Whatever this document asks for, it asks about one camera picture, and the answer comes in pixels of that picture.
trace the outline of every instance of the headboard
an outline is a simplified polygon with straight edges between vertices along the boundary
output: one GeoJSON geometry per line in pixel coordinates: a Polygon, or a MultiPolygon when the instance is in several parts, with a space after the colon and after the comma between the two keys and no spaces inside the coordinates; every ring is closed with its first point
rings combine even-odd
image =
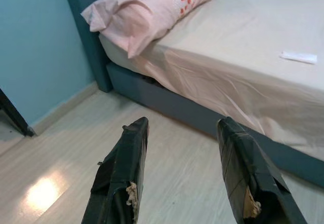
{"type": "Polygon", "coordinates": [[[100,44],[98,34],[89,31],[89,26],[80,15],[80,13],[94,1],[95,0],[68,0],[98,87],[100,90],[108,92],[112,89],[112,84],[106,69],[106,64],[110,62],[110,60],[100,44]]]}

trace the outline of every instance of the blue bed frame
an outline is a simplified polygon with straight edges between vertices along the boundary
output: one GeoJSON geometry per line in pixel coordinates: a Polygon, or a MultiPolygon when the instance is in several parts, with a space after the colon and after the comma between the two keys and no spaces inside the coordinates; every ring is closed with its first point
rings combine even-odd
{"type": "MultiPolygon", "coordinates": [[[[224,118],[189,99],[179,96],[143,76],[122,68],[107,57],[97,33],[89,32],[80,13],[95,0],[68,0],[90,66],[100,90],[118,93],[166,116],[216,137],[216,123],[224,118]]],[[[282,170],[324,188],[324,162],[245,127],[259,142],[263,150],[282,170]]]]}

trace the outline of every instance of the mattress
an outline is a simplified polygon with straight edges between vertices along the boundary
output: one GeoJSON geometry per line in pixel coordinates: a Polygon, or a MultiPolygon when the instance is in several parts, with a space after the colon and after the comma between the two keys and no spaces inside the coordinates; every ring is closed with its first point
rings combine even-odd
{"type": "Polygon", "coordinates": [[[324,160],[324,0],[212,0],[132,60],[109,58],[271,139],[324,160]],[[310,65],[282,51],[318,55],[310,65]]]}

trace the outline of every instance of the blue wall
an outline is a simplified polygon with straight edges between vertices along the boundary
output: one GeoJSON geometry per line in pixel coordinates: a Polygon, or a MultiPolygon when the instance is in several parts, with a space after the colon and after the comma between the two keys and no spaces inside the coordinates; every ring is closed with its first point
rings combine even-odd
{"type": "Polygon", "coordinates": [[[67,0],[0,0],[0,87],[30,125],[93,80],[67,0]]]}

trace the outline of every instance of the pink pillowcase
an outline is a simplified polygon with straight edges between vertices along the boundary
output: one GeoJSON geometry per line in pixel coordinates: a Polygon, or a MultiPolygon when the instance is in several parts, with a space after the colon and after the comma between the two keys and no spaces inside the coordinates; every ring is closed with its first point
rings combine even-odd
{"type": "Polygon", "coordinates": [[[97,0],[82,12],[82,16],[90,25],[90,31],[101,32],[133,58],[206,1],[97,0]]]}

